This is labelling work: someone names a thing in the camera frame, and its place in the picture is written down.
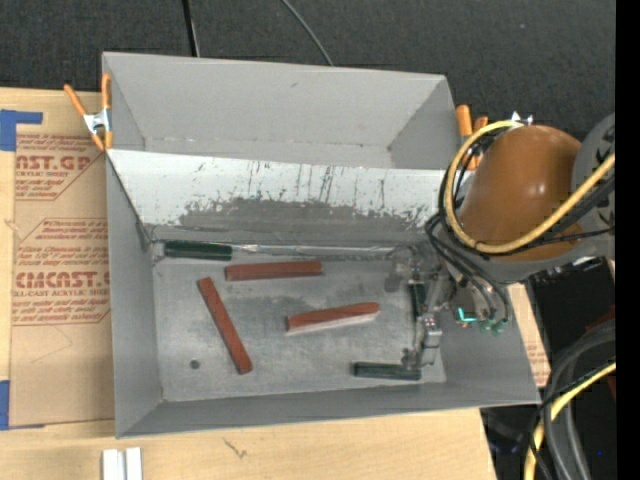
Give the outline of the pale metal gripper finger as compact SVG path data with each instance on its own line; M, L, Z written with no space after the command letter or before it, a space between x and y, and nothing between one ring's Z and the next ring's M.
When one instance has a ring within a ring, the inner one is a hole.
M404 368L421 369L434 365L440 351L442 336L443 331L434 314L420 316L415 325L413 345L403 352Z
M431 298L434 294L435 282L435 270L424 270L418 266L410 269L407 287L415 319L429 319L433 316Z

